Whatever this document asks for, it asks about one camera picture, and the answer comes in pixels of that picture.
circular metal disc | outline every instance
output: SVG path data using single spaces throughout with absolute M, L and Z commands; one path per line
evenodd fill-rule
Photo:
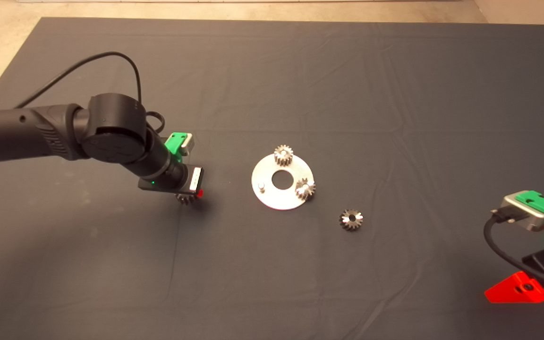
M 272 175 L 279 170 L 284 170 L 293 176 L 293 184 L 288 189 L 279 189 L 272 183 Z M 289 210 L 302 204 L 302 200 L 295 194 L 295 184 L 300 179 L 313 181 L 314 175 L 308 164 L 301 158 L 293 155 L 293 161 L 287 166 L 280 166 L 274 160 L 274 154 L 263 157 L 253 169 L 251 174 L 251 186 L 259 200 L 272 209 Z

mounting hole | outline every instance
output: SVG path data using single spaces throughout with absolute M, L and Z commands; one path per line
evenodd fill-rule
M 278 170 L 272 175 L 272 184 L 280 190 L 289 189 L 293 185 L 293 176 L 287 170 Z

black cable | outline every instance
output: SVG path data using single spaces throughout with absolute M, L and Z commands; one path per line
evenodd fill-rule
M 165 117 L 162 116 L 159 112 L 155 112 L 153 110 L 150 110 L 149 112 L 147 112 L 146 116 L 151 116 L 151 117 L 154 117 L 154 118 L 158 119 L 158 121 L 161 123 L 161 125 L 160 125 L 160 127 L 158 127 L 155 130 L 155 132 L 156 133 L 161 133 L 161 131 L 165 128 Z
M 47 84 L 41 86 L 41 88 L 39 88 L 39 90 L 35 91 L 32 95 L 30 95 L 28 98 L 24 99 L 24 101 L 22 101 L 20 104 L 18 104 L 14 108 L 16 108 L 16 109 L 23 108 L 28 103 L 34 101 L 35 99 L 37 99 L 37 97 L 42 95 L 45 91 L 49 90 L 49 88 L 54 86 L 56 83 L 58 83 L 64 77 L 69 75 L 69 73 L 73 72 L 75 69 L 78 69 L 79 67 L 82 67 L 83 65 L 87 64 L 88 62 L 91 62 L 91 61 L 94 61 L 94 60 L 99 60 L 99 58 L 104 58 L 104 57 L 108 57 L 108 56 L 119 56 L 119 57 L 123 58 L 124 60 L 127 60 L 127 62 L 130 63 L 131 67 L 134 69 L 134 73 L 136 74 L 136 86 L 138 88 L 138 102 L 142 103 L 142 84 L 140 82 L 140 72 L 138 72 L 138 67 L 136 66 L 136 63 L 134 63 L 134 61 L 131 60 L 130 57 L 126 56 L 125 54 L 123 54 L 121 52 L 109 51 L 109 52 L 102 52 L 102 53 L 99 53 L 99 54 L 94 54 L 91 57 L 88 57 L 88 58 L 85 58 L 83 60 L 78 61 L 77 63 L 75 63 L 71 67 L 67 68 L 62 73 L 60 73 L 60 75 L 57 75 L 56 77 L 54 77 L 54 79 L 50 80 Z
M 507 253 L 503 252 L 503 250 L 501 250 L 499 246 L 496 245 L 492 237 L 492 228 L 500 219 L 501 218 L 497 215 L 492 215 L 492 217 L 486 222 L 486 224 L 484 224 L 484 239 L 486 239 L 486 243 L 488 243 L 490 249 L 492 249 L 498 256 L 500 256 L 503 260 L 507 261 L 514 267 L 520 269 L 521 271 L 525 271 L 536 279 L 544 282 L 544 273 L 537 271 L 536 269 L 529 267 L 526 264 L 523 264 L 515 258 L 512 258 Z

gear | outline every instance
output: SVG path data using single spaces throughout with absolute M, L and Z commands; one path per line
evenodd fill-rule
M 181 204 L 188 205 L 198 198 L 196 195 L 175 194 L 175 198 L 179 200 Z
M 362 225 L 364 218 L 360 211 L 346 209 L 339 217 L 339 224 L 347 231 L 356 231 Z
M 302 200 L 308 200 L 314 195 L 316 184 L 314 181 L 308 181 L 307 178 L 300 179 L 295 184 L 295 194 Z
M 279 145 L 274 149 L 274 160 L 280 166 L 287 166 L 293 160 L 293 149 L 289 145 Z

concrete floor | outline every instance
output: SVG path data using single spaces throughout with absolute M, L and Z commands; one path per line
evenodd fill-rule
M 544 24 L 544 1 L 30 4 L 0 0 L 0 75 L 41 17 Z

